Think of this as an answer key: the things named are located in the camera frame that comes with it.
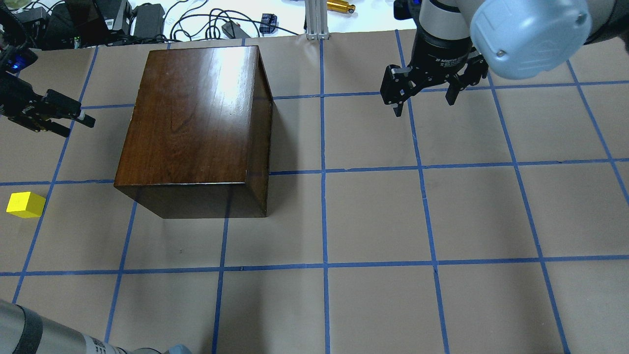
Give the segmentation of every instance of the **yellow block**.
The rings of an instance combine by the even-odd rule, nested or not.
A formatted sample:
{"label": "yellow block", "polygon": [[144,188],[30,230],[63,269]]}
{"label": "yellow block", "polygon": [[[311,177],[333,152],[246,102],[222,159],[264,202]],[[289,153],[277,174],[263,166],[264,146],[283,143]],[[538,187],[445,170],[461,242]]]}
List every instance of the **yellow block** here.
{"label": "yellow block", "polygon": [[46,198],[32,191],[12,193],[6,212],[22,218],[40,217],[45,204]]}

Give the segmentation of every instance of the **grid floor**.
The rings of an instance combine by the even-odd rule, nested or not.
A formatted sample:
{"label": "grid floor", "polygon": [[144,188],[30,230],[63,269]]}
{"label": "grid floor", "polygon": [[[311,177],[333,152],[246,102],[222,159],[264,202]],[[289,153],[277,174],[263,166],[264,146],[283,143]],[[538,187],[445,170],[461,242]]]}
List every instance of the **grid floor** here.
{"label": "grid floor", "polygon": [[[377,90],[414,31],[42,52],[68,139],[0,120],[0,297],[135,349],[626,353],[629,55],[584,47],[401,118]],[[148,51],[259,45],[276,99],[266,219],[162,220],[112,186]]]}

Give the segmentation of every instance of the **glossy wood surface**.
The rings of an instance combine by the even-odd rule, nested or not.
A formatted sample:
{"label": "glossy wood surface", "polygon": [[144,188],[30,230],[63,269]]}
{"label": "glossy wood surface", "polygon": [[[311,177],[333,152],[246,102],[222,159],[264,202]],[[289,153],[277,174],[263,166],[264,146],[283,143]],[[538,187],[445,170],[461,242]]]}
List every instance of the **glossy wood surface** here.
{"label": "glossy wood surface", "polygon": [[151,52],[115,187],[162,217],[264,216],[271,104],[257,47]]}

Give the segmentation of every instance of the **gold metal fitting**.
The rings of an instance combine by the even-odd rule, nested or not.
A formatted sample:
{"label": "gold metal fitting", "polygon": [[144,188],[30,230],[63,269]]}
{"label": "gold metal fitting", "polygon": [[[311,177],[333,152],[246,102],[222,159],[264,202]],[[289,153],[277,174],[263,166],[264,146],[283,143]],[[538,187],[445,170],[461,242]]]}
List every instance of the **gold metal fitting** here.
{"label": "gold metal fitting", "polygon": [[328,0],[328,10],[339,13],[353,13],[356,11],[356,5],[350,5],[344,0]]}

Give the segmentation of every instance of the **black band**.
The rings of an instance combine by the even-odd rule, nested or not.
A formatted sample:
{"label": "black band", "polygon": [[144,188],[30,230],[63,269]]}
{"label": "black band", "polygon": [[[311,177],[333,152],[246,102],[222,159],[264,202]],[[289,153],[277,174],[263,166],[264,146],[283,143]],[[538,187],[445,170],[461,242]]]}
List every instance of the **black band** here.
{"label": "black band", "polygon": [[42,318],[36,312],[21,306],[18,307],[24,312],[24,329],[13,354],[35,354],[42,341]]}
{"label": "black band", "polygon": [[439,0],[430,0],[430,2],[432,3],[432,5],[435,5],[436,7],[440,8],[442,10],[449,11],[451,13],[460,13],[461,12],[461,10],[459,10],[458,7],[446,5],[444,3],[439,2]]}

